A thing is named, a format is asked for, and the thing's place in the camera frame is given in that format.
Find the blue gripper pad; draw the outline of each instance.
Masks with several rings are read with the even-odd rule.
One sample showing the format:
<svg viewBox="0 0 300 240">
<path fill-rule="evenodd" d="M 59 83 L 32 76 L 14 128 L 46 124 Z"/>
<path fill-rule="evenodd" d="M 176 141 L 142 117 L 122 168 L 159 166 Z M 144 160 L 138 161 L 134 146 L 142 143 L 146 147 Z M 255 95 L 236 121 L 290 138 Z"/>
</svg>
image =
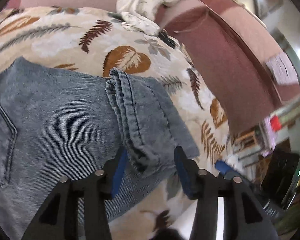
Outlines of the blue gripper pad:
<svg viewBox="0 0 300 240">
<path fill-rule="evenodd" d="M 196 185 L 196 173 L 199 168 L 194 160 L 186 157 L 181 146 L 174 150 L 174 162 L 179 175 L 183 192 L 190 200 L 197 199 L 199 188 Z"/>
<path fill-rule="evenodd" d="M 232 170 L 232 168 L 231 168 L 228 164 L 226 164 L 224 161 L 217 161 L 217 162 L 215 163 L 214 167 L 215 167 L 218 171 L 220 171 L 220 173 L 221 173 L 222 175 L 225 175 L 228 171 L 231 171 L 231 170 Z"/>
<path fill-rule="evenodd" d="M 121 186 L 123 174 L 124 174 L 124 169 L 127 164 L 128 160 L 128 152 L 125 148 L 121 147 L 119 149 L 121 152 L 121 156 L 119 158 L 118 166 L 117 169 L 113 175 L 113 180 L 112 180 L 112 188 L 111 188 L 111 197 L 114 198 L 115 195 L 119 193 L 119 189 Z"/>
</svg>

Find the brown leaf print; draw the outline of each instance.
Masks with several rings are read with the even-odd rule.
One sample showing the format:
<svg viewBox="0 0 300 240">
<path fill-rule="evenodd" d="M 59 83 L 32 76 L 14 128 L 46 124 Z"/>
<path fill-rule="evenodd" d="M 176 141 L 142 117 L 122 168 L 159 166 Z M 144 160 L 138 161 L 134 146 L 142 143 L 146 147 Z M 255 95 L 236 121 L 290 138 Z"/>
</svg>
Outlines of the brown leaf print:
<svg viewBox="0 0 300 240">
<path fill-rule="evenodd" d="M 0 24 L 13 15 L 16 15 L 18 13 L 23 13 L 23 11 L 24 9 L 15 9 L 15 8 L 12 9 L 12 11 L 2 21 L 0 21 Z"/>
<path fill-rule="evenodd" d="M 216 129 L 228 120 L 225 111 L 223 110 L 219 101 L 216 98 L 214 98 L 211 102 L 210 114 L 212 116 L 213 123 Z"/>
<path fill-rule="evenodd" d="M 54 68 L 65 68 L 66 70 L 77 70 L 78 68 L 75 68 L 75 67 L 72 67 L 74 66 L 75 63 L 72 63 L 72 64 L 60 64 L 58 66 L 55 66 Z"/>
<path fill-rule="evenodd" d="M 201 143 L 203 144 L 204 151 L 207 153 L 207 158 L 210 157 L 212 163 L 221 159 L 221 154 L 226 148 L 226 145 L 220 145 L 217 142 L 214 134 L 211 133 L 211 127 L 209 127 L 207 121 L 204 121 L 201 126 Z"/>
<path fill-rule="evenodd" d="M 198 106 L 204 110 L 204 108 L 201 105 L 200 99 L 199 99 L 199 90 L 200 90 L 200 81 L 197 75 L 194 73 L 194 71 L 191 68 L 187 68 L 188 75 L 190 77 L 191 82 L 191 90 L 194 94 L 195 101 L 197 101 Z"/>
<path fill-rule="evenodd" d="M 81 49 L 89 53 L 88 45 L 94 38 L 99 37 L 101 34 L 105 34 L 106 32 L 112 29 L 112 23 L 98 20 L 96 21 L 96 25 L 94 25 L 90 30 L 88 30 L 85 35 L 80 39 L 79 45 L 81 45 Z"/>
<path fill-rule="evenodd" d="M 146 54 L 136 52 L 133 47 L 119 46 L 111 50 L 103 63 L 103 77 L 108 77 L 110 69 L 120 68 L 128 74 L 142 73 L 150 68 L 151 61 Z"/>
<path fill-rule="evenodd" d="M 36 22 L 37 20 L 39 20 L 40 17 L 30 17 L 30 16 L 23 16 L 20 17 L 16 20 L 14 20 L 11 23 L 8 23 L 7 25 L 5 25 L 1 30 L 0 30 L 0 36 L 3 36 L 7 33 L 10 33 L 12 31 L 21 29 L 29 24 L 32 24 L 34 22 Z"/>
</svg>

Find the fern print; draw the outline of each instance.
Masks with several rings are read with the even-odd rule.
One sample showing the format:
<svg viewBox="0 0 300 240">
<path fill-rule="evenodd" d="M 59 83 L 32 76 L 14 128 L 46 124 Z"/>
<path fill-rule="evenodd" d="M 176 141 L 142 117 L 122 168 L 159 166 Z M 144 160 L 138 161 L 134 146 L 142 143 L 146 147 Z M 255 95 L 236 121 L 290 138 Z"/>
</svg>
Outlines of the fern print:
<svg viewBox="0 0 300 240">
<path fill-rule="evenodd" d="M 96 24 L 88 30 L 85 35 L 80 39 L 79 45 L 81 45 L 81 49 L 89 53 L 88 45 L 92 42 L 94 38 L 99 37 L 101 34 L 105 34 L 106 32 L 112 29 L 112 23 L 98 20 Z"/>
<path fill-rule="evenodd" d="M 191 83 L 191 90 L 194 94 L 195 101 L 197 102 L 198 106 L 204 110 L 204 108 L 201 105 L 200 99 L 199 99 L 199 90 L 200 90 L 200 81 L 197 77 L 196 73 L 191 68 L 187 68 L 188 75 L 190 77 L 190 83 Z"/>
<path fill-rule="evenodd" d="M 148 50 L 150 54 L 157 55 L 158 52 L 164 56 L 167 60 L 171 61 L 170 55 L 171 53 L 161 46 L 157 40 L 149 39 L 149 40 L 135 40 L 135 43 L 138 44 L 149 44 Z"/>
<path fill-rule="evenodd" d="M 66 24 L 53 24 L 51 26 L 43 26 L 43 27 L 37 27 L 34 29 L 30 29 L 28 31 L 24 31 L 17 36 L 15 36 L 13 39 L 7 41 L 0 47 L 0 53 L 4 50 L 8 49 L 9 47 L 18 44 L 22 41 L 25 41 L 27 39 L 33 39 L 33 38 L 40 38 L 45 34 L 57 32 L 57 31 L 65 31 L 69 28 L 78 28 L 77 26 L 71 26 L 69 23 Z"/>
<path fill-rule="evenodd" d="M 11 23 L 8 23 L 7 25 L 5 25 L 1 30 L 0 30 L 0 37 L 13 32 L 15 30 L 21 29 L 25 26 L 28 26 L 36 21 L 38 21 L 40 19 L 40 17 L 30 17 L 30 16 L 23 16 L 20 17 L 16 20 L 14 20 Z"/>
<path fill-rule="evenodd" d="M 161 76 L 161 78 L 159 78 L 159 82 L 170 95 L 175 94 L 177 90 L 182 89 L 182 86 L 185 85 L 185 83 L 182 82 L 177 76 Z"/>
<path fill-rule="evenodd" d="M 204 121 L 201 126 L 201 143 L 203 144 L 204 151 L 207 153 L 207 158 L 210 157 L 212 163 L 221 159 L 221 154 L 226 148 L 226 145 L 220 145 L 217 142 L 217 139 L 211 132 L 211 127 L 209 127 L 207 121 Z"/>
</svg>

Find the stitching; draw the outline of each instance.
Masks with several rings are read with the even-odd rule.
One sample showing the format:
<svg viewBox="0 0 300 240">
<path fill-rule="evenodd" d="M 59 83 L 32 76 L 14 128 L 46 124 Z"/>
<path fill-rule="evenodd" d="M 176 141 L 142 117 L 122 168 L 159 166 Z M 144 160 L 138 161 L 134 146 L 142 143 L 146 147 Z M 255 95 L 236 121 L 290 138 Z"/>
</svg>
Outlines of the stitching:
<svg viewBox="0 0 300 240">
<path fill-rule="evenodd" d="M 142 137 L 141 137 L 141 133 L 140 133 L 140 127 L 139 127 L 139 123 L 138 123 L 138 119 L 137 119 L 136 108 L 135 108 L 135 106 L 134 106 L 134 101 L 133 101 L 133 96 L 132 96 L 132 89 L 131 89 L 130 79 L 128 78 L 128 75 L 127 75 L 125 72 L 124 72 L 124 74 L 126 75 L 127 80 L 128 80 L 128 83 L 129 83 L 130 94 L 131 94 L 131 102 L 132 102 L 133 112 L 134 112 L 134 116 L 135 116 L 136 123 L 137 123 L 138 134 L 139 134 L 141 143 L 144 145 L 143 140 L 142 140 Z"/>
<path fill-rule="evenodd" d="M 169 130 L 169 133 L 170 133 L 170 135 L 171 135 L 171 137 L 173 138 L 173 140 L 176 142 L 176 140 L 175 140 L 175 138 L 174 138 L 174 136 L 172 135 L 172 133 L 171 133 L 171 130 L 170 130 L 170 125 L 169 125 L 169 120 L 168 120 L 168 118 L 167 118 L 167 115 L 166 115 L 166 113 L 163 111 L 163 109 L 162 109 L 162 107 L 161 107 L 161 105 L 160 105 L 160 102 L 159 102 L 159 100 L 157 99 L 157 97 L 155 96 L 155 93 L 152 91 L 152 89 L 151 89 L 151 87 L 148 85 L 148 83 L 147 83 L 147 81 L 145 80 L 145 83 L 146 83 L 146 86 L 150 89 L 150 91 L 151 91 L 151 93 L 153 94 L 153 96 L 154 96 L 154 98 L 157 100 L 157 102 L 158 102 L 158 105 L 159 105 L 159 107 L 160 107 L 160 110 L 162 111 L 162 113 L 163 113 L 163 116 L 165 117 L 165 119 L 167 120 L 167 128 L 168 128 L 168 130 Z"/>
<path fill-rule="evenodd" d="M 9 139 L 8 153 L 7 153 L 4 175 L 3 175 L 3 179 L 5 180 L 5 182 L 0 182 L 0 187 L 2 187 L 4 185 L 6 185 L 10 180 L 11 161 L 12 161 L 12 155 L 13 155 L 15 143 L 17 140 L 18 131 L 1 106 L 0 106 L 0 115 L 12 133 L 12 135 Z"/>
</svg>

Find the black object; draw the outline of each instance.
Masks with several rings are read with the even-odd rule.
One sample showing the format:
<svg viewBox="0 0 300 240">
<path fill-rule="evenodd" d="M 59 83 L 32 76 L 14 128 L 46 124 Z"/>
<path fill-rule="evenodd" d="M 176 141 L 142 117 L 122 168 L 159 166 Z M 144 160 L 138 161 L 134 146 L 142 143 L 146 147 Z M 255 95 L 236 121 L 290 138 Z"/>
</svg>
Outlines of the black object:
<svg viewBox="0 0 300 240">
<path fill-rule="evenodd" d="M 167 31 L 166 31 L 165 29 L 162 29 L 162 30 L 159 32 L 158 38 L 159 38 L 160 40 L 162 40 L 165 44 L 167 44 L 169 47 L 171 47 L 171 48 L 173 48 L 173 49 L 176 47 L 176 43 L 174 42 L 173 39 L 170 39 L 170 38 L 168 37 L 168 33 L 167 33 Z"/>
<path fill-rule="evenodd" d="M 127 151 L 119 148 L 114 159 L 84 179 L 61 177 L 27 227 L 22 240 L 78 239 L 78 199 L 84 198 L 86 240 L 111 240 L 104 199 L 119 192 Z M 0 227 L 0 240 L 9 240 Z"/>
<path fill-rule="evenodd" d="M 285 207 L 295 191 L 299 178 L 300 155 L 276 149 L 261 188 L 277 205 Z"/>
<path fill-rule="evenodd" d="M 240 176 L 232 180 L 214 177 L 187 159 L 182 147 L 175 149 L 174 159 L 183 192 L 189 199 L 198 200 L 190 240 L 215 240 L 218 196 L 224 197 L 225 203 L 224 240 L 279 239 L 269 217 Z"/>
<path fill-rule="evenodd" d="M 182 147 L 174 153 L 184 193 L 198 199 L 190 240 L 215 240 L 218 196 L 225 200 L 224 240 L 275 240 L 277 233 L 262 206 L 240 176 L 226 180 L 199 169 Z M 118 193 L 127 161 L 125 149 L 85 179 L 62 177 L 26 229 L 22 240 L 76 240 L 78 198 L 84 198 L 86 240 L 111 240 L 104 199 Z M 154 239 L 180 239 L 175 230 L 158 232 Z M 9 240 L 0 228 L 0 240 Z"/>
<path fill-rule="evenodd" d="M 263 210 L 266 212 L 266 214 L 269 216 L 272 222 L 274 222 L 275 220 L 283 216 L 286 208 L 276 204 L 275 201 L 269 198 L 267 193 L 260 190 L 259 187 L 257 187 L 255 184 L 250 182 L 239 172 L 233 170 L 230 166 L 228 166 L 223 161 L 216 162 L 215 167 L 221 170 L 220 176 L 223 176 L 224 179 L 232 180 L 235 176 L 239 176 L 240 178 L 242 178 L 242 182 L 245 183 L 247 187 L 251 189 L 256 199 L 259 201 Z"/>
</svg>

